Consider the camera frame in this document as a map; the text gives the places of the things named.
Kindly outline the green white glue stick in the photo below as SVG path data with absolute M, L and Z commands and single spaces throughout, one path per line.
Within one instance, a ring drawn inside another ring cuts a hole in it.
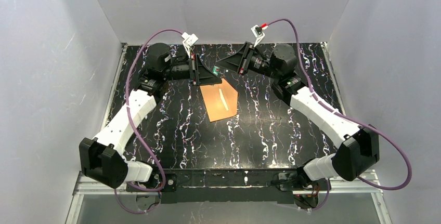
M 216 75 L 217 77 L 223 77 L 224 73 L 223 73 L 223 69 L 217 66 L 213 67 L 213 74 Z

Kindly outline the brown paper envelope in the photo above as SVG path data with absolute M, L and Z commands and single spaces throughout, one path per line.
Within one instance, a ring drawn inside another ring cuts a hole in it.
M 222 89 L 229 111 L 226 111 L 219 96 Z M 238 92 L 223 78 L 221 84 L 200 86 L 204 105 L 210 122 L 233 117 L 238 113 Z

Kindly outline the tan lined letter paper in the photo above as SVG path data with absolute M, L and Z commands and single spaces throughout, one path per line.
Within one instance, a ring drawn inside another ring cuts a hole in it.
M 228 104 L 227 104 L 227 102 L 225 100 L 225 97 L 224 97 L 222 89 L 219 89 L 218 91 L 219 91 L 219 96 L 220 96 L 220 99 L 221 99 L 221 101 L 223 103 L 223 106 L 224 106 L 225 110 L 229 111 L 229 107 L 228 107 Z

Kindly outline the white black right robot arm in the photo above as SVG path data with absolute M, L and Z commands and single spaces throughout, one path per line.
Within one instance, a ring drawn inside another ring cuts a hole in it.
M 297 176 L 305 182 L 331 177 L 353 181 L 379 161 L 379 138 L 375 132 L 340 117 L 338 109 L 310 91 L 301 74 L 298 55 L 289 44 L 277 44 L 266 56 L 246 42 L 215 65 L 240 75 L 253 71 L 272 78 L 275 95 L 311 120 L 332 141 L 335 153 L 312 159 L 296 169 Z

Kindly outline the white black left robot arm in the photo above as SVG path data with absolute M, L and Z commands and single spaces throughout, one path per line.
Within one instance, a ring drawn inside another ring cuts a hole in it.
M 156 43 L 139 54 L 146 62 L 135 81 L 129 83 L 126 103 L 99 133 L 79 144 L 82 173 L 113 189 L 125 182 L 149 181 L 152 166 L 126 161 L 123 153 L 139 124 L 167 92 L 170 81 L 188 80 L 200 87 L 222 82 L 186 46 L 173 53 L 168 44 Z

